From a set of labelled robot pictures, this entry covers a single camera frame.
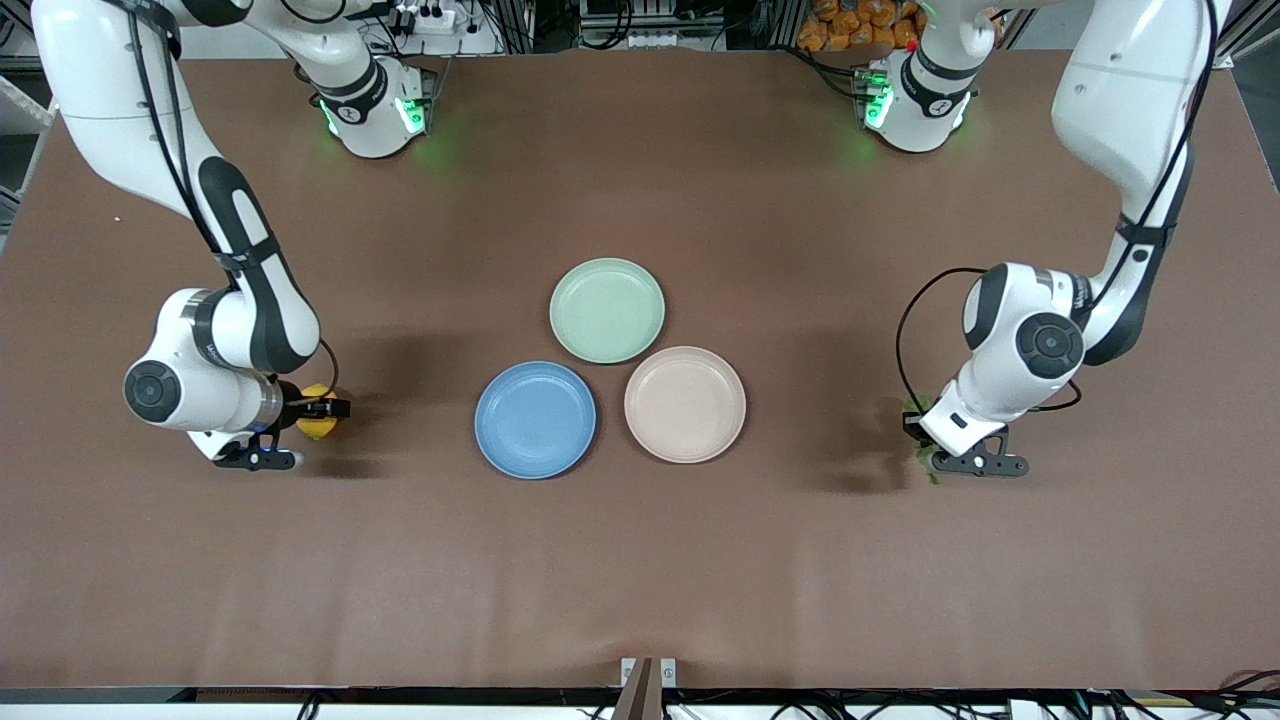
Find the bread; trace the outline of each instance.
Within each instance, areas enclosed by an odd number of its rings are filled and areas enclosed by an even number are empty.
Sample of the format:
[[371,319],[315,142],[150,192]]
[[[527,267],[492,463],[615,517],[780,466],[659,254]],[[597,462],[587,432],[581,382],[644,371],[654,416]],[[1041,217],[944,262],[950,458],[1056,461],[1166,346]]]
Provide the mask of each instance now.
[[800,32],[796,36],[796,47],[801,50],[809,50],[810,53],[817,53],[822,50],[822,46],[827,44],[827,23],[819,23],[818,20],[805,20],[800,26]]
[[906,47],[913,40],[919,40],[913,20],[901,19],[893,23],[893,47]]
[[841,10],[836,13],[835,18],[831,18],[831,32],[835,35],[849,35],[858,29],[858,13],[852,10]]
[[870,23],[877,27],[888,27],[897,17],[897,5],[892,0],[858,0],[858,10],[855,12],[860,24]]
[[812,0],[813,14],[818,15],[818,19],[827,22],[836,17],[840,12],[840,0]]

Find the green vegetable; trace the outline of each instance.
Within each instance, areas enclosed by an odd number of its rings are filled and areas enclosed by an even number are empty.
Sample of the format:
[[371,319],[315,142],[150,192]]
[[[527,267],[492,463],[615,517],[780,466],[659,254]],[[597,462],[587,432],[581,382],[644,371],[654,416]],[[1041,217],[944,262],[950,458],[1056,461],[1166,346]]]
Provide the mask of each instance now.
[[[916,397],[920,400],[922,407],[916,410],[915,402],[911,402],[911,398],[908,397],[902,401],[902,413],[919,411],[923,415],[929,411],[929,407],[933,407],[933,398],[929,397],[928,395],[916,395]],[[942,448],[938,447],[938,443],[936,442],[915,446],[915,460],[916,462],[924,466],[924,471],[928,473],[929,475],[929,484],[934,486],[941,486],[942,480],[938,479],[938,475],[933,471],[933,466],[929,465],[929,457],[932,457],[933,454],[940,450]]]

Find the brown table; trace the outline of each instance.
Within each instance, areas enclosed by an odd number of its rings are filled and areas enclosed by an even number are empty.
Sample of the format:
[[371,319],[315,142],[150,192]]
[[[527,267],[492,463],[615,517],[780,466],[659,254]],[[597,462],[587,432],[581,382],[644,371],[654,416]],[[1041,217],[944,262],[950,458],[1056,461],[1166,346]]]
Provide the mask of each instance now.
[[[223,471],[132,418],[124,369],[216,265],[54,129],[0,261],[0,683],[589,685],[627,655],[690,685],[1206,687],[1280,665],[1280,201],[1226,74],[1210,88],[1147,329],[1020,420],[1025,480],[932,487],[899,429],[893,328],[927,278],[1093,273],[1119,199],[1055,140],[1064,54],[997,54],[965,127],[911,156],[791,58],[457,63],[430,140],[360,160],[285,63],[187,63],[342,359],[360,419],[293,474]],[[634,363],[562,351],[581,260],[662,282],[658,346],[733,363],[722,459],[630,437]],[[966,284],[909,325],[936,392]],[[580,372],[600,433],[567,475],[481,459],[503,368]],[[328,377],[324,357],[300,378]]]

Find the black cable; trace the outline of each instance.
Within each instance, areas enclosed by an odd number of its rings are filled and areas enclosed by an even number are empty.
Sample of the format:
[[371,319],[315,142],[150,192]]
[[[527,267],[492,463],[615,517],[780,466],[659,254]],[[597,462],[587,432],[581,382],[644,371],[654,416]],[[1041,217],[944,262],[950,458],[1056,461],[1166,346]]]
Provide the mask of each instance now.
[[791,47],[790,45],[771,45],[768,50],[782,50],[783,53],[791,55],[792,58],[800,60],[801,63],[822,73],[831,73],[833,76],[840,76],[840,77],[854,77],[854,70],[849,68],[837,68],[836,65],[828,65],[826,63],[820,63],[812,54],[803,53],[795,47]]
[[320,347],[323,347],[324,351],[329,354],[329,365],[333,368],[333,375],[329,379],[329,387],[324,388],[324,392],[320,392],[319,395],[311,395],[311,396],[307,396],[307,397],[301,397],[301,398],[294,400],[292,402],[287,402],[285,405],[289,405],[291,407],[292,406],[297,406],[297,405],[306,405],[307,402],[311,402],[312,400],[320,400],[321,397],[325,397],[330,392],[337,393],[337,389],[338,389],[338,356],[334,355],[333,348],[329,347],[329,343],[325,342],[324,338],[320,338]]
[[[1204,69],[1201,70],[1201,77],[1196,82],[1196,88],[1192,91],[1190,106],[1187,113],[1187,124],[1183,126],[1183,132],[1178,137],[1178,143],[1174,145],[1174,152],[1169,156],[1169,164],[1165,167],[1164,174],[1160,176],[1160,182],[1156,183],[1156,190],[1151,193],[1151,200],[1147,201],[1147,208],[1142,211],[1142,217],[1138,218],[1138,227],[1144,227],[1147,219],[1151,218],[1152,210],[1156,209],[1156,201],[1160,199],[1160,193],[1165,191],[1165,186],[1169,183],[1169,178],[1174,174],[1174,167],[1178,165],[1178,158],[1183,154],[1187,147],[1187,141],[1190,140],[1192,128],[1196,126],[1196,117],[1199,115],[1201,104],[1204,100],[1204,91],[1208,90],[1208,76],[1213,70],[1213,58],[1217,55],[1217,9],[1213,5],[1213,0],[1204,0],[1208,6],[1208,53],[1204,58]],[[1079,313],[1085,315],[1097,309],[1098,304],[1115,284],[1116,278],[1120,277],[1120,270],[1124,269],[1124,264],[1129,260],[1129,254],[1133,252],[1133,243],[1126,243],[1124,252],[1120,254],[1120,260],[1116,266],[1111,269],[1111,274],[1107,275],[1107,281],[1102,283],[1102,290],[1098,295],[1092,297],[1085,302]]]
[[[178,168],[173,163],[173,156],[169,155],[169,142],[165,140],[164,127],[160,124],[160,113],[156,109],[155,95],[151,92],[151,78],[147,73],[146,58],[142,55],[142,37],[138,33],[138,18],[133,14],[129,15],[129,42],[133,46],[133,61],[138,70],[138,79],[142,82],[142,97],[146,100],[147,114],[151,117],[151,129],[155,132],[156,143],[160,146],[160,155],[164,158],[165,167],[169,169],[169,177],[173,178],[173,182],[178,188],[178,196],[187,208],[187,213],[191,215],[192,222],[200,231],[201,237],[204,237],[205,245],[209,246],[211,252],[221,252],[221,247],[218,246],[218,241],[215,241],[212,234],[209,232],[209,225],[205,224],[204,215],[200,213],[200,208],[196,205],[196,199],[189,191],[189,184],[183,182],[183,177],[178,174]],[[168,50],[161,49],[161,53],[168,53]],[[172,64],[169,65],[169,69],[172,72]],[[174,122],[180,138],[182,113],[178,108],[177,92],[173,92],[172,86],[170,92]],[[183,156],[183,163],[186,164],[186,155]]]
[[781,717],[783,712],[786,712],[787,710],[791,710],[791,708],[795,708],[795,710],[799,710],[800,712],[804,712],[804,714],[805,714],[805,716],[806,716],[806,717],[809,717],[809,720],[818,720],[818,716],[817,716],[817,715],[814,715],[813,712],[809,712],[809,708],[804,707],[803,705],[796,705],[796,703],[794,703],[794,702],[788,702],[788,703],[783,705],[782,707],[780,707],[780,708],[778,708],[778,710],[777,710],[777,711],[776,711],[776,712],[774,712],[774,714],[773,714],[773,715],[772,715],[772,716],[769,717],[769,720],[778,720],[778,717]]
[[392,28],[387,27],[387,20],[384,20],[383,17],[378,13],[374,14],[374,19],[378,20],[378,24],[383,26],[383,32],[387,33],[387,41],[392,44],[392,56],[397,59],[403,59],[404,54],[401,53],[399,42],[396,42],[396,36],[392,35]]
[[1036,17],[1037,9],[1038,8],[1032,8],[1030,10],[1027,10],[1027,19],[1023,20],[1023,24],[1018,26],[1018,32],[1014,33],[1014,36],[1010,37],[1009,41],[1005,42],[1001,47],[1004,47],[1005,50],[1014,49],[1014,44],[1023,38],[1023,33],[1027,32],[1027,26],[1029,26],[1032,23],[1032,18]]
[[1266,680],[1267,678],[1277,678],[1277,676],[1280,676],[1280,670],[1262,670],[1260,673],[1249,675],[1248,678],[1244,678],[1243,680],[1231,683],[1230,685],[1222,685],[1221,688],[1217,689],[1217,692],[1229,693],[1229,692],[1242,691],[1252,685],[1253,683],[1257,683],[1258,680]]
[[1028,413],[1052,413],[1055,410],[1066,410],[1068,407],[1079,405],[1080,401],[1084,400],[1084,393],[1080,392],[1080,386],[1075,384],[1075,380],[1066,380],[1066,384],[1073,392],[1075,392],[1075,397],[1057,405],[1037,405],[1036,407],[1028,410]]
[[280,5],[284,5],[284,9],[288,10],[289,14],[293,15],[294,18],[298,18],[300,20],[302,20],[305,23],[311,23],[314,26],[323,26],[325,23],[332,23],[333,20],[337,20],[338,18],[340,18],[343,15],[343,13],[347,12],[347,0],[342,0],[342,4],[338,5],[338,10],[334,12],[334,14],[329,15],[328,18],[320,18],[320,19],[308,18],[308,17],[303,15],[302,13],[294,10],[293,5],[289,5],[288,0],[280,0]]
[[1140,702],[1133,700],[1133,697],[1129,693],[1124,692],[1124,691],[1112,691],[1112,694],[1115,697],[1120,698],[1120,702],[1125,702],[1129,706],[1138,708],[1138,712],[1142,712],[1149,720],[1165,720],[1160,715],[1156,715],[1155,712],[1152,712],[1151,710],[1148,710],[1147,706],[1144,706]]
[[[508,33],[515,32],[518,36],[520,31],[499,20],[497,13],[483,1],[480,3],[480,9],[484,10],[485,18],[489,19],[493,36],[502,41],[502,44],[504,45],[503,51],[509,54],[512,51],[512,47],[517,46],[518,44],[515,40],[512,40],[512,36]],[[498,35],[499,29],[502,31],[502,35]]]
[[897,320],[897,333],[893,336],[893,356],[897,359],[897,375],[902,378],[902,387],[906,388],[906,395],[911,397],[915,410],[922,415],[924,414],[924,406],[920,405],[920,398],[915,396],[915,389],[911,388],[911,382],[906,379],[906,368],[902,366],[902,328],[906,327],[906,318],[910,316],[911,309],[915,307],[915,304],[919,302],[922,297],[924,297],[924,293],[942,278],[959,273],[980,275],[986,272],[987,270],[979,268],[951,268],[950,270],[942,270],[941,273],[933,275],[929,282],[924,283],[924,287],[915,291],[915,295],[911,296],[911,301],[908,302],[906,309],[902,310],[902,316]]
[[311,691],[307,698],[302,701],[302,707],[298,708],[298,720],[315,720],[316,715],[320,714],[320,701],[328,697],[330,701],[337,701],[338,697],[333,694],[333,691]]
[[[617,4],[618,20],[613,26],[613,32],[609,33],[608,40],[599,45],[580,40],[582,47],[590,47],[591,50],[611,50],[627,38],[627,33],[631,32],[631,19],[635,9],[631,6],[631,0],[617,0]],[[622,27],[623,14],[626,14],[626,27]]]
[[844,69],[844,68],[837,68],[835,65],[827,65],[824,63],[819,63],[812,55],[806,55],[805,53],[801,53],[800,50],[796,50],[795,47],[791,47],[790,45],[771,45],[769,50],[782,50],[783,53],[791,55],[792,58],[795,58],[795,59],[800,60],[801,63],[804,63],[804,64],[809,65],[810,68],[813,68],[814,72],[818,73],[818,77],[822,78],[822,82],[826,83],[827,87],[829,87],[836,95],[840,95],[842,97],[847,97],[850,100],[872,100],[872,99],[876,97],[876,95],[872,95],[869,92],[851,92],[849,90],[845,90],[844,87],[840,87],[838,85],[836,85],[835,81],[832,81],[828,77],[828,74],[832,74],[832,76],[838,76],[838,77],[849,78],[849,77],[854,76],[854,70],[849,70],[849,69]]
[[18,15],[15,15],[13,13],[5,13],[5,14],[9,15],[9,19],[12,19],[12,20],[17,22],[18,24],[20,24],[22,28],[27,31],[27,35],[29,35],[32,38],[36,37],[36,29],[31,27],[31,23],[28,23],[27,20],[19,18]]
[[[728,32],[728,31],[731,31],[733,28],[742,27],[742,26],[745,26],[749,22],[751,22],[751,18],[742,18],[742,19],[737,20],[736,23],[731,24],[731,26],[722,26],[721,31],[717,32],[716,37],[712,38],[712,50],[716,50],[716,44],[719,42],[719,38],[721,38],[722,35],[724,35],[726,32]],[[724,40],[724,50],[728,50],[728,38]]]

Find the black joint cap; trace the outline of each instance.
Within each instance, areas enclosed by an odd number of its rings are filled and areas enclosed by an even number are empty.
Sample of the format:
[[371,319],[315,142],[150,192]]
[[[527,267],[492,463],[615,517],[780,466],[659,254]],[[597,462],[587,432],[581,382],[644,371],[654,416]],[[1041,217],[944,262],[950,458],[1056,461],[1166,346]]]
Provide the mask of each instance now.
[[124,375],[124,401],[148,423],[163,423],[182,400],[182,383],[173,368],[155,360],[138,363]]

